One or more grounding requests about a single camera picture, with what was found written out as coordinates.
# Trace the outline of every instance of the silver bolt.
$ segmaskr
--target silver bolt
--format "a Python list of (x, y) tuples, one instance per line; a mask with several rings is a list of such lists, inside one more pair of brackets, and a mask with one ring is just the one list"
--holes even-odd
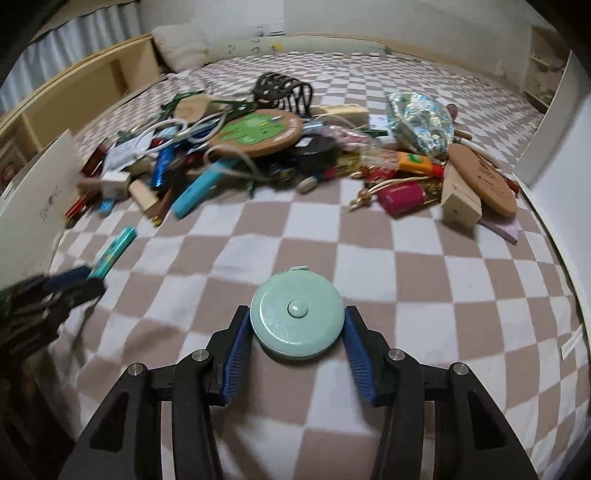
[(470, 369), (466, 364), (457, 363), (453, 365), (453, 371), (458, 375), (467, 375)]
[(398, 348), (392, 348), (389, 352), (388, 352), (388, 356), (395, 361), (399, 361), (399, 360), (404, 360), (404, 357), (406, 356), (404, 354), (404, 352)]
[(127, 367), (127, 373), (132, 377), (137, 377), (143, 371), (144, 366), (142, 364), (131, 364), (129, 367)]
[(195, 350), (191, 353), (191, 358), (196, 362), (203, 362), (209, 358), (209, 352), (207, 350)]

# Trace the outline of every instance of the teal marker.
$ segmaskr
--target teal marker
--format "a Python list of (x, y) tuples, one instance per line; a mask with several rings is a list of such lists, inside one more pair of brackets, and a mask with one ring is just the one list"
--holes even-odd
[(138, 232), (135, 231), (135, 228), (129, 226), (123, 229), (119, 236), (113, 240), (113, 243), (109, 245), (109, 248), (105, 251), (100, 260), (96, 263), (95, 267), (90, 272), (90, 275), (88, 275), (88, 278), (100, 278), (101, 280), (104, 279), (117, 259), (137, 236)]

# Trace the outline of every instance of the checkered tablecloth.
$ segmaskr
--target checkered tablecloth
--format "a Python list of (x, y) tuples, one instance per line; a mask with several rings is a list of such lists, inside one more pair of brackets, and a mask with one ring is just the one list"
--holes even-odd
[[(177, 92), (207, 86), (240, 95), (268, 71), (312, 82), (315, 104), (358, 103), (385, 113), (384, 95), (397, 88), (454, 102), (458, 128), (507, 168), (541, 119), (506, 89), (424, 61), (282, 54), (225, 60), (154, 86), (88, 132), (82, 156)], [(261, 188), (253, 200), (228, 191), (183, 220), (169, 216), (160, 228), (131, 200), (104, 220), (83, 217), (64, 235), (53, 271), (93, 264), (126, 226), (139, 236), (107, 276), (94, 310), (74, 311), (50, 348), (56, 382), (45, 388), (73, 435), (130, 363), (160, 367), (204, 348), (273, 273), (309, 265), (391, 347), (425, 364), (467, 363), (540, 476), (554, 478), (590, 426), (588, 351), (579, 342), (560, 359), (580, 314), (530, 207), (518, 199), (521, 229), (513, 246), (480, 225), (470, 232), (444, 225), (439, 206), (398, 220), (378, 205), (346, 211), (359, 188), (349, 179), (305, 196)], [(173, 478), (168, 406), (164, 412), (164, 475)], [(317, 361), (294, 365), (269, 359), (254, 342), (239, 395), (213, 415), (228, 478), (313, 480), (369, 478), (384, 412), (359, 399), (341, 341)], [(433, 436), (428, 421), (427, 456)], [(424, 470), (429, 478), (429, 461)]]

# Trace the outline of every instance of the shiny crumpled wrapper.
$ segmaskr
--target shiny crumpled wrapper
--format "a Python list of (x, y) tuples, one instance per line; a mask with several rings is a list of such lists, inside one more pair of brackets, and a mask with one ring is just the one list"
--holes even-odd
[(418, 92), (395, 92), (386, 98), (388, 126), (411, 151), (429, 158), (443, 156), (453, 142), (453, 120), (447, 108)]

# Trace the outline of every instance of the white pillow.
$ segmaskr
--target white pillow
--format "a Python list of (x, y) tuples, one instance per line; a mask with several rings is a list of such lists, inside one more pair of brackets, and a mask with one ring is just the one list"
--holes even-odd
[(195, 23), (162, 25), (152, 30), (156, 48), (174, 72), (203, 67), (209, 44)]

